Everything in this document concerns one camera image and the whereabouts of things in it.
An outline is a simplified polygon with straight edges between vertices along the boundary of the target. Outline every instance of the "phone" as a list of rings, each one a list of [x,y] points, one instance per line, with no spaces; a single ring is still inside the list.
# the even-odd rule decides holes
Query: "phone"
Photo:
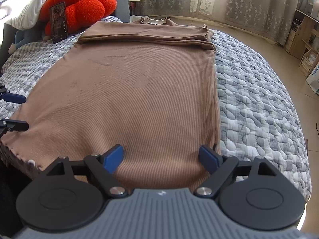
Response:
[[[65,2],[60,2],[50,7],[50,23],[53,44],[68,38],[66,26]]]

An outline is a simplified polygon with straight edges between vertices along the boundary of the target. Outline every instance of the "white curtain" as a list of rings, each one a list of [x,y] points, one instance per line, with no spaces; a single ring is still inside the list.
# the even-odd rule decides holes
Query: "white curtain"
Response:
[[[230,24],[284,45],[298,0],[146,0],[140,15],[198,17]]]

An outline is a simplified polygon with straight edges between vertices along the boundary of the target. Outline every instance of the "white pillow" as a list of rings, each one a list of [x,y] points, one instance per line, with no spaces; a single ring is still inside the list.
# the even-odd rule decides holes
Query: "white pillow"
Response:
[[[17,17],[12,17],[6,23],[20,30],[32,28],[38,21],[42,5],[44,5],[45,1],[32,0]]]
[[[10,20],[12,17],[17,17],[21,13],[22,9],[30,2],[31,0],[7,0],[0,5],[0,44],[3,40],[3,27],[4,23]]]

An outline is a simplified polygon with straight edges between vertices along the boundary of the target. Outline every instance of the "wooden cabinet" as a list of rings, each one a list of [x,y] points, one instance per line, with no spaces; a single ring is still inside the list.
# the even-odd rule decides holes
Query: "wooden cabinet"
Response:
[[[309,44],[309,39],[311,37],[311,34],[313,33],[315,24],[319,24],[319,21],[299,10],[296,10],[295,18],[302,22],[296,32],[292,29],[290,30],[284,48],[288,52],[288,54],[298,59],[302,59],[306,48],[308,48],[309,50],[312,48]]]
[[[319,32],[315,29],[312,29],[311,33],[317,37],[319,37]],[[310,75],[310,73],[312,72],[312,70],[315,68],[315,66],[312,65],[312,63],[309,61],[309,56],[310,54],[313,54],[313,58],[315,58],[318,54],[318,51],[313,48],[311,46],[311,44],[309,44],[308,42],[305,42],[305,47],[306,49],[308,49],[308,52],[306,52],[302,59],[301,59],[301,62],[299,64],[299,68],[300,70],[302,71],[302,73],[308,77]]]

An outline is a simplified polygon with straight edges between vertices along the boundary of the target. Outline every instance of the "gray quilted blanket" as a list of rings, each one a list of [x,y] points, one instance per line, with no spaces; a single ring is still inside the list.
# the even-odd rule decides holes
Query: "gray quilted blanket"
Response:
[[[105,21],[119,20],[107,17]],[[214,33],[222,153],[246,161],[266,157],[308,200],[311,180],[305,141],[286,88],[261,55],[223,32]],[[27,97],[79,35],[57,44],[46,41],[22,46],[3,66],[0,82]],[[18,107],[0,101],[0,117],[9,118]]]

